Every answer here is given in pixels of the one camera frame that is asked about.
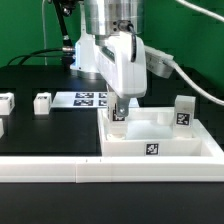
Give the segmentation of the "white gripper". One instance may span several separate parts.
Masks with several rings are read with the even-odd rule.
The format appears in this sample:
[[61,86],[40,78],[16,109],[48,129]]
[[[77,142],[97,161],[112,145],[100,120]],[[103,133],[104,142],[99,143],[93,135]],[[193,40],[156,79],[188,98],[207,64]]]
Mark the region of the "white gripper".
[[120,32],[110,36],[104,47],[94,46],[96,66],[112,90],[119,96],[116,100],[116,114],[127,117],[129,98],[143,97],[147,90],[146,58],[143,41],[137,37],[137,55],[132,56],[132,36]]

